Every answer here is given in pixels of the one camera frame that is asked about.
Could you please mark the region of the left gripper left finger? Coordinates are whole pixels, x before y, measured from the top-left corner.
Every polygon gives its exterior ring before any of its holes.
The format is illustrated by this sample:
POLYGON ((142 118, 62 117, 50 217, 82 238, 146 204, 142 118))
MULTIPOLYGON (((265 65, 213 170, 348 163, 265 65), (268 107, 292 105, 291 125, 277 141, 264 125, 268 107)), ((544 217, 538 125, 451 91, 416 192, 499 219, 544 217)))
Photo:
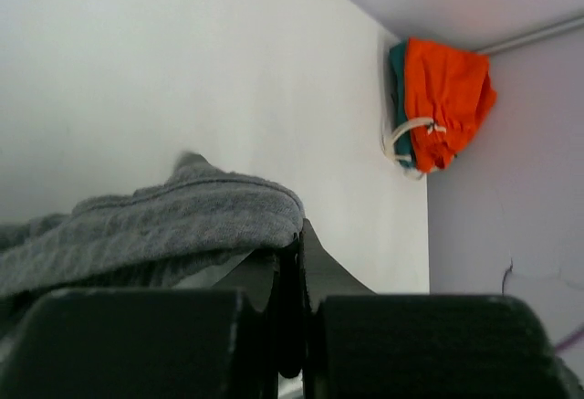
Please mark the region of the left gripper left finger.
POLYGON ((300 244, 259 250, 212 289, 59 289, 18 324, 4 398, 274 398, 297 368, 279 290, 300 244))

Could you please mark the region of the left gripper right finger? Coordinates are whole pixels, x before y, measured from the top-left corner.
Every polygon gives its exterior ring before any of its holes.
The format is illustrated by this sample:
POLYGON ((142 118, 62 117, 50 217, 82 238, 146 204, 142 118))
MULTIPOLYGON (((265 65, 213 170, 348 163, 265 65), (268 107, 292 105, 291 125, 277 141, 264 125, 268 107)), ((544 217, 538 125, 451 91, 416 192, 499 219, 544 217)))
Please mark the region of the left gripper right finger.
POLYGON ((580 398, 536 313, 505 295, 377 294, 300 236, 307 398, 580 398))

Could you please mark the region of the teal shorts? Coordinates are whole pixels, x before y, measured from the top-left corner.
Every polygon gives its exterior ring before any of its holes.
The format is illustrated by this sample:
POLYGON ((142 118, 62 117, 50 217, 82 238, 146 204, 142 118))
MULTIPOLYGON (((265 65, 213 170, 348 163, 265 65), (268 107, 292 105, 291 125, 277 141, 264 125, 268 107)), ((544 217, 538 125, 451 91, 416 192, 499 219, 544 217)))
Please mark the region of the teal shorts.
POLYGON ((421 180, 424 173, 417 169, 415 151, 412 145, 411 131, 432 124, 430 118, 409 120, 405 112, 405 59, 408 41, 402 41, 389 51, 388 63, 392 83, 391 98, 394 105, 393 131, 391 146, 393 159, 404 169, 405 174, 415 180, 421 180))

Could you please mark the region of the grey shorts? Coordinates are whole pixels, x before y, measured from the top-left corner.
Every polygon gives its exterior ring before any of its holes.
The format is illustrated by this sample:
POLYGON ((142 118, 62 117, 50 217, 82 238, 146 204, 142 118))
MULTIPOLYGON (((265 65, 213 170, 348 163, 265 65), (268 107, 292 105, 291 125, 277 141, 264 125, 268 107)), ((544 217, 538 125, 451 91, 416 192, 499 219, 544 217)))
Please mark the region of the grey shorts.
POLYGON ((286 187, 187 152, 163 184, 2 225, 1 298, 65 286, 171 287, 232 257, 290 245, 304 216, 286 187))

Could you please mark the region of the right corner aluminium profile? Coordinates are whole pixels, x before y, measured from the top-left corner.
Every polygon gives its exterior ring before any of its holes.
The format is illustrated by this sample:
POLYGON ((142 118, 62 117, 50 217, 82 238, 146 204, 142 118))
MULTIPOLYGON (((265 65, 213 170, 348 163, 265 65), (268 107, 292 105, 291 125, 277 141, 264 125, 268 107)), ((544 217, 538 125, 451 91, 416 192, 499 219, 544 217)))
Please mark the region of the right corner aluminium profile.
POLYGON ((582 28, 583 14, 580 13, 555 23, 530 30, 524 34, 519 34, 496 42, 490 46, 476 49, 475 52, 487 56, 499 55, 537 42, 559 37, 582 28))

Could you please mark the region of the orange shorts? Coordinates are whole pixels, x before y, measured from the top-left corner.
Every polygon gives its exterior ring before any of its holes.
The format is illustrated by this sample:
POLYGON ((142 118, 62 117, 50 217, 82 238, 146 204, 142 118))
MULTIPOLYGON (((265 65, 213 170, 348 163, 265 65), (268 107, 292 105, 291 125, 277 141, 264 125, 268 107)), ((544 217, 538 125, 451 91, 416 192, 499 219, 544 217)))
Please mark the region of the orange shorts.
POLYGON ((430 122, 410 131, 416 168, 446 169, 478 133, 497 93, 486 55, 410 38, 404 63, 408 120, 430 122))

